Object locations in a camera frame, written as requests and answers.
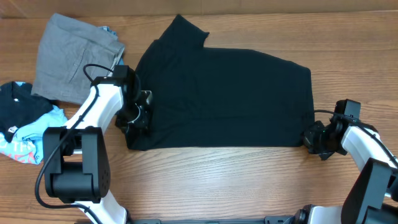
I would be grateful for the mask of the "black t-shirt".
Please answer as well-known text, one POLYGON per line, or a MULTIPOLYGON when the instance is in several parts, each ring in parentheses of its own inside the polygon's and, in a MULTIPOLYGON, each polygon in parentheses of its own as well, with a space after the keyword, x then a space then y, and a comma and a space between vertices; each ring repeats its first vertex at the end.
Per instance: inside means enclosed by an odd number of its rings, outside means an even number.
POLYGON ((153 94, 134 148, 297 147, 314 123, 311 72, 249 49, 208 48, 208 33, 178 15, 136 67, 153 94))

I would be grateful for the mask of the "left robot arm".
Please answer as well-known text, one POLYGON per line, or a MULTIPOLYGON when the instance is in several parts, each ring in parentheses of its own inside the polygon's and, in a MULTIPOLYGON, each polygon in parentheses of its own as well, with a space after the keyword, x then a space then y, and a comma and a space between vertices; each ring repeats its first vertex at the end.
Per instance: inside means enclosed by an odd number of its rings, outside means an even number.
POLYGON ((127 65, 109 72, 108 77, 89 79, 90 94, 71 119, 45 130, 44 165, 35 182, 35 198, 45 208, 78 208, 92 223, 132 223, 128 209, 109 189, 104 133, 114 119, 132 148, 149 131, 152 92, 141 88, 127 65))

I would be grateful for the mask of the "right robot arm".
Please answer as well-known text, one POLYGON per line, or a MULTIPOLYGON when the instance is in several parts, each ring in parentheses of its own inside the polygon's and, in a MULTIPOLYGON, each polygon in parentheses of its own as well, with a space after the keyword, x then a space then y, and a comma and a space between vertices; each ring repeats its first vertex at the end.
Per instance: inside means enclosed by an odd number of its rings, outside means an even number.
POLYGON ((382 143, 377 129, 360 121, 361 104, 336 102, 330 123, 315 122, 303 134, 309 153, 326 160, 334 153, 350 155, 360 174, 344 204, 338 207, 306 205, 287 223, 397 223, 397 157, 382 143))

